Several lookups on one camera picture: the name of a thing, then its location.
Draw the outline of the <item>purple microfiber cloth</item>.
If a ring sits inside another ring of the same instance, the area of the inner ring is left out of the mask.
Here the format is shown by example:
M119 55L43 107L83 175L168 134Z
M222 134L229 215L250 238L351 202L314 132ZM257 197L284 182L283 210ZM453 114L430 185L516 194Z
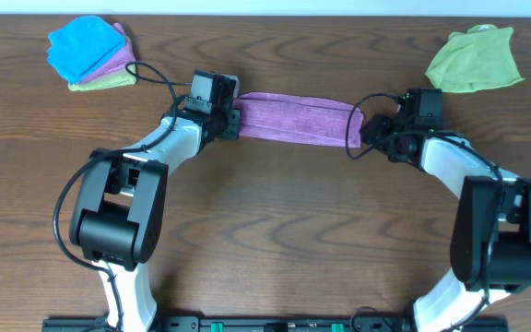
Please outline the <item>purple microfiber cloth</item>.
M289 143L358 148L364 115L342 101L250 92L234 101L242 136Z

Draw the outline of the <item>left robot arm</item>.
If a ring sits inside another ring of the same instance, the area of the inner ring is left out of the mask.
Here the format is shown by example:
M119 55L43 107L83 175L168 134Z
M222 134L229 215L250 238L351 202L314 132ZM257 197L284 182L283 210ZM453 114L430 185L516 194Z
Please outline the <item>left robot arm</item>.
M214 139L238 138L239 86L235 76L195 71L189 92L174 100L154 131L130 147L91 153L69 238L102 279L109 304L103 329L152 328L158 305L148 261L159 241L168 178Z

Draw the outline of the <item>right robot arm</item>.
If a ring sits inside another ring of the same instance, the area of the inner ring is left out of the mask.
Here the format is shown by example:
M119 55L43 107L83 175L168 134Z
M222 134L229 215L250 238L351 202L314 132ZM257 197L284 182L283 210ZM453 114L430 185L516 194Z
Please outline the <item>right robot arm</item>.
M458 199L451 267L413 302L404 329L465 330L491 304L531 287L531 179L487 160L456 132L375 115L360 135L369 149L436 177Z

